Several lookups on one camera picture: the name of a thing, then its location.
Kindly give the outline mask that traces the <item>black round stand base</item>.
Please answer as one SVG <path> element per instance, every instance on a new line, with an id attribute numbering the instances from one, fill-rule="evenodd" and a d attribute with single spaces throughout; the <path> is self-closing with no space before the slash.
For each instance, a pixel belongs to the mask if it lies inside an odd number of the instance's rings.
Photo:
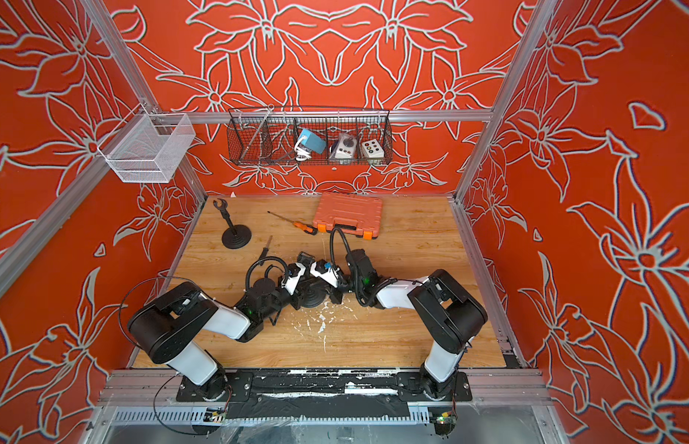
<path id="1" fill-rule="evenodd" d="M 230 250 L 236 250 L 249 244 L 252 238 L 251 230 L 243 225 L 234 226 L 226 229 L 222 233 L 222 245 Z"/>

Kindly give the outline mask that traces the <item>black microphone stand pole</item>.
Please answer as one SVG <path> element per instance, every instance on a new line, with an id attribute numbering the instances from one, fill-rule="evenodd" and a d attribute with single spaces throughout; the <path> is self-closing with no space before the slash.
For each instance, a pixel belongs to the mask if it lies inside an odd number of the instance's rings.
<path id="1" fill-rule="evenodd" d="M 222 198 L 215 198 L 213 201 L 213 206 L 220 212 L 222 218 L 226 221 L 228 225 L 228 229 L 226 229 L 226 232 L 230 236 L 237 235 L 237 228 L 231 220 L 231 215 L 228 211 L 228 203 Z"/>

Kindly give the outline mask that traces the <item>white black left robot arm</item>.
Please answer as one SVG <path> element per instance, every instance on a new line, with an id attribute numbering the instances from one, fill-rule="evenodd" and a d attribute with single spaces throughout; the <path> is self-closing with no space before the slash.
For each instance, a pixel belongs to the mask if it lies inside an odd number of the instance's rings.
<path id="1" fill-rule="evenodd" d="M 236 306 L 223 305 L 188 280 L 137 311 L 128 332 L 155 364 L 166 364 L 191 382 L 200 396 L 216 400 L 226 392 L 222 365 L 196 344 L 202 331 L 237 342 L 249 342 L 264 322 L 276 323 L 294 303 L 296 287 L 306 275 L 305 266 L 274 256 L 259 259 L 246 273 L 246 289 Z"/>

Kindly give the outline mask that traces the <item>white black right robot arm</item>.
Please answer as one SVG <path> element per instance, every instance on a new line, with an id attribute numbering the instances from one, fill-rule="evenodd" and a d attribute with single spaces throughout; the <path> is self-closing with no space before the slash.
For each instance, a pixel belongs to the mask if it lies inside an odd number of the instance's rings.
<path id="1" fill-rule="evenodd" d="M 376 271 L 362 249 L 348 252 L 346 265 L 347 274 L 324 259 L 305 265 L 303 277 L 324 288 L 308 284 L 304 292 L 315 292 L 319 299 L 331 296 L 336 303 L 351 293 L 363 307 L 415 311 L 433 338 L 420 368 L 418 392 L 433 401 L 452 396 L 459 363 L 488 321 L 483 305 L 443 269 L 419 279 L 388 278 Z"/>

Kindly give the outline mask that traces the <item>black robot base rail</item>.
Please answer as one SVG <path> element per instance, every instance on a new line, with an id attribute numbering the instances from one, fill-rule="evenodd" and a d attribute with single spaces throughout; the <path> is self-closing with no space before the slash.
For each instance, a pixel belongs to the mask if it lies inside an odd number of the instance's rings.
<path id="1" fill-rule="evenodd" d="M 226 392 L 206 400 L 185 377 L 176 401 L 204 403 L 237 414 L 403 414 L 427 407 L 431 416 L 450 413 L 472 400 L 468 376 L 457 372 L 452 396 L 433 401 L 418 392 L 418 369 L 246 369 L 228 371 Z"/>

